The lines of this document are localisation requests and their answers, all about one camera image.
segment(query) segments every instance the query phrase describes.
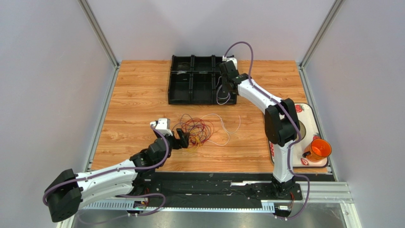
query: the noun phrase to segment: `white wire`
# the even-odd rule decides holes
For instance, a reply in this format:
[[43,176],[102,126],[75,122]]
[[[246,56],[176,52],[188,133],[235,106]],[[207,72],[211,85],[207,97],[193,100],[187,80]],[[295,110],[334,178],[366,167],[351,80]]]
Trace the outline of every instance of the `white wire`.
[[204,117],[209,116],[209,115],[216,115],[217,117],[219,117],[219,119],[221,120],[221,126],[222,126],[222,128],[224,129],[225,133],[228,135],[228,141],[226,141],[225,144],[218,144],[218,143],[213,142],[213,141],[211,141],[211,140],[207,140],[207,141],[208,141],[208,142],[211,142],[211,143],[214,143],[215,145],[218,145],[218,146],[225,146],[226,144],[229,143],[229,140],[231,139],[230,134],[236,133],[236,132],[239,130],[239,128],[241,127],[241,116],[239,115],[239,126],[238,126],[238,128],[236,128],[236,130],[235,130],[234,132],[230,132],[230,131],[228,131],[228,130],[225,128],[225,123],[223,122],[222,117],[219,116],[218,114],[215,114],[215,113],[207,114],[207,115],[201,117],[200,119],[203,119]]

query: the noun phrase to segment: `black tray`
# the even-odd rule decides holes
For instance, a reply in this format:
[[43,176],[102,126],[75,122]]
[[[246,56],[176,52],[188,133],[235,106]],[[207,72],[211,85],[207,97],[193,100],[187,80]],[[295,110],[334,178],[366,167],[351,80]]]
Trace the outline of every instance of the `black tray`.
[[[217,90],[222,85],[218,65],[222,57],[172,56],[168,88],[169,104],[217,105]],[[228,98],[222,89],[218,92],[218,102],[223,104]],[[227,105],[236,104],[236,94],[231,94]]]

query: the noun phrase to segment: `floor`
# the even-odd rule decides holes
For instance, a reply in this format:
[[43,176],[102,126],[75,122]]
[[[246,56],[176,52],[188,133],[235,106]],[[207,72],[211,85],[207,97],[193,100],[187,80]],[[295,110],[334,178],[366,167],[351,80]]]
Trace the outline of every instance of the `floor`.
[[[151,144],[156,136],[149,123],[169,118],[173,126],[183,114],[202,117],[220,115],[231,135],[226,146],[207,142],[195,152],[173,150],[158,171],[272,172],[262,113],[243,97],[236,105],[169,105],[168,81],[171,61],[123,61],[116,80],[92,169],[101,169],[128,159]],[[248,72],[249,61],[239,61],[240,73]],[[252,77],[272,94],[307,102],[294,61],[254,61]],[[228,140],[216,116],[205,118],[215,125],[211,140]],[[295,172],[325,173],[326,168],[301,168]]]

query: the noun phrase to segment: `white tray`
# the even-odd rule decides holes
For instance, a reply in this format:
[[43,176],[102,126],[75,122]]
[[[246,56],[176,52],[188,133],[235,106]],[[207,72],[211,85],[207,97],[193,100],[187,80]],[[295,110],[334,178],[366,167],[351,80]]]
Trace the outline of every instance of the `white tray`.
[[[325,167],[328,164],[328,159],[323,159],[318,162],[310,161],[302,157],[304,149],[314,140],[320,138],[317,123],[312,112],[312,108],[305,103],[295,104],[297,116],[300,121],[301,135],[303,139],[293,146],[292,166],[293,167]],[[273,144],[270,143],[270,157],[274,163]]]

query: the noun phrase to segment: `tangled wires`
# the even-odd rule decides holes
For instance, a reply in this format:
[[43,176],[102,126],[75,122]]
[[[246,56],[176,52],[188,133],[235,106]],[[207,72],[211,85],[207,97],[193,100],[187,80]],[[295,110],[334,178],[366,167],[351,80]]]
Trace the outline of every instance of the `tangled wires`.
[[[184,116],[188,116],[190,119],[186,121],[184,120]],[[187,148],[188,152],[194,152],[198,147],[204,145],[204,143],[209,140],[214,132],[214,125],[211,123],[211,121],[204,121],[200,118],[192,118],[189,114],[183,114],[180,118],[180,122],[176,124],[173,129],[177,125],[180,125],[184,132],[190,133],[190,146]]]
[[[228,140],[226,143],[218,144],[218,143],[210,140],[212,134],[215,131],[214,124],[212,124],[211,121],[203,120],[203,118],[205,118],[209,115],[215,115],[215,116],[219,117],[219,119],[221,120],[221,126],[224,129],[225,133],[228,135]],[[184,120],[185,116],[189,117],[189,119],[187,121]],[[183,114],[182,117],[180,118],[180,122],[173,127],[172,131],[178,125],[181,126],[181,129],[184,132],[190,133],[190,139],[189,139],[190,147],[187,149],[187,151],[194,152],[198,149],[198,147],[201,147],[206,142],[211,142],[218,146],[225,146],[226,144],[228,144],[229,140],[231,139],[230,135],[233,133],[236,133],[237,130],[241,126],[241,117],[239,116],[239,126],[234,132],[228,131],[225,128],[223,119],[218,114],[215,114],[215,113],[205,115],[202,118],[192,118],[189,114]]]

